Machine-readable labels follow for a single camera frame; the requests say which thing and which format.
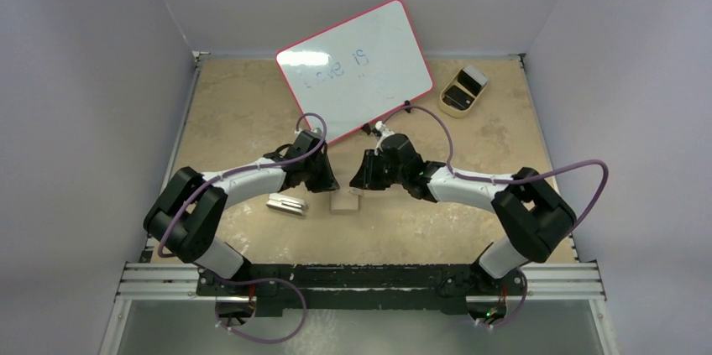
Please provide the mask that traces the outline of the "stack of grey cards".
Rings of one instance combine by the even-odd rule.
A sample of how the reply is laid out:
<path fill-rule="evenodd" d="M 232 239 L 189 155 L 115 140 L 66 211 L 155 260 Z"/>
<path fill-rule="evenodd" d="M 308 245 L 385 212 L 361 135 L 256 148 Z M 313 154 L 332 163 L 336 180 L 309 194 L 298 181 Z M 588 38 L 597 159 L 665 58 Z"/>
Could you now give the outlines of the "stack of grey cards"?
<path fill-rule="evenodd" d="M 471 65 L 464 67 L 462 73 L 460 83 L 469 90 L 479 91 L 489 82 L 489 78 L 484 73 Z"/>

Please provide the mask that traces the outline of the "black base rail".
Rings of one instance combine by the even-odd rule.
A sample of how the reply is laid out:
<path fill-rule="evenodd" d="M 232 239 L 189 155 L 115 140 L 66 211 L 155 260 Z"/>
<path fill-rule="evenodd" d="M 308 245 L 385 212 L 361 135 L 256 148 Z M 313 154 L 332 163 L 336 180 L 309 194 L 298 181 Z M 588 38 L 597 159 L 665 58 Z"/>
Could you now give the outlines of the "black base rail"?
<path fill-rule="evenodd" d="M 225 279 L 200 268 L 196 293 L 244 299 L 262 317 L 307 308 L 438 311 L 495 321 L 526 284 L 517 270 L 493 279 L 472 264 L 250 264 Z"/>

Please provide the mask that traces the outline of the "pink framed whiteboard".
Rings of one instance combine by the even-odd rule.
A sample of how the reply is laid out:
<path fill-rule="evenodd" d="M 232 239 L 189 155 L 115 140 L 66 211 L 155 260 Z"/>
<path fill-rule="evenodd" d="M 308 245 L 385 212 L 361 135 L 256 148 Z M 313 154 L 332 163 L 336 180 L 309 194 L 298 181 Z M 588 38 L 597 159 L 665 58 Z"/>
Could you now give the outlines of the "pink framed whiteboard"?
<path fill-rule="evenodd" d="M 391 0 L 275 56 L 301 112 L 320 115 L 327 141 L 429 93 L 434 85 L 401 0 Z"/>

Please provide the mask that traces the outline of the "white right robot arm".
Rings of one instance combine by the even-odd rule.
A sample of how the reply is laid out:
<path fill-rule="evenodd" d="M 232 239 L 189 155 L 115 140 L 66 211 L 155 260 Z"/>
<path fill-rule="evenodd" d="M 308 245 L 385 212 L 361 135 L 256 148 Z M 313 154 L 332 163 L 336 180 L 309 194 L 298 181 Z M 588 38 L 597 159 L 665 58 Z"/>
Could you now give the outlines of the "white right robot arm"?
<path fill-rule="evenodd" d="M 494 213 L 505 236 L 475 260 L 474 288 L 490 294 L 505 276 L 528 262 L 543 263 L 568 235 L 576 215 L 565 200 L 532 168 L 487 178 L 473 172 L 456 174 L 446 163 L 424 160 L 402 133 L 382 138 L 364 152 L 349 182 L 363 191 L 400 185 L 417 200 L 451 202 Z"/>

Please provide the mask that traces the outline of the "black whiteboard stand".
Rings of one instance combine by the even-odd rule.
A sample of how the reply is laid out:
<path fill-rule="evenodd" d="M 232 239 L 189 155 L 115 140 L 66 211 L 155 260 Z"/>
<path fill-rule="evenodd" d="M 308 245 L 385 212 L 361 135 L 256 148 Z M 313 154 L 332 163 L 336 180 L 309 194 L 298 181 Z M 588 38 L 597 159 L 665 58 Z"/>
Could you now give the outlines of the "black whiteboard stand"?
<path fill-rule="evenodd" d="M 401 106 L 399 106 L 396 109 L 389 112 L 385 119 L 391 118 L 393 115 L 395 115 L 396 113 L 398 113 L 399 111 L 402 111 L 402 110 L 405 110 L 407 113 L 411 113 L 412 105 L 409 100 L 405 100 Z M 371 123 L 363 124 L 359 130 L 364 132 L 366 135 L 373 135 L 375 137 L 381 136 L 381 131 L 379 131 L 377 129 L 377 127 Z"/>

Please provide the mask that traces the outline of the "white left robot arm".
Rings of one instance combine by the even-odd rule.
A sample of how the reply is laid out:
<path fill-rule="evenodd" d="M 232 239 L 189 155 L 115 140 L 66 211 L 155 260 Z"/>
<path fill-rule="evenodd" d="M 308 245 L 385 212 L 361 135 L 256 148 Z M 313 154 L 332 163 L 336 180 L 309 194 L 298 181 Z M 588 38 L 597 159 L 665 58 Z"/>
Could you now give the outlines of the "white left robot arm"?
<path fill-rule="evenodd" d="M 303 130 L 251 164 L 233 170 L 200 173 L 178 169 L 144 218 L 144 230 L 170 254 L 217 275 L 229 295 L 241 295 L 250 284 L 250 262 L 217 237 L 222 214 L 257 196 L 304 185 L 312 193 L 339 188 L 322 136 Z"/>

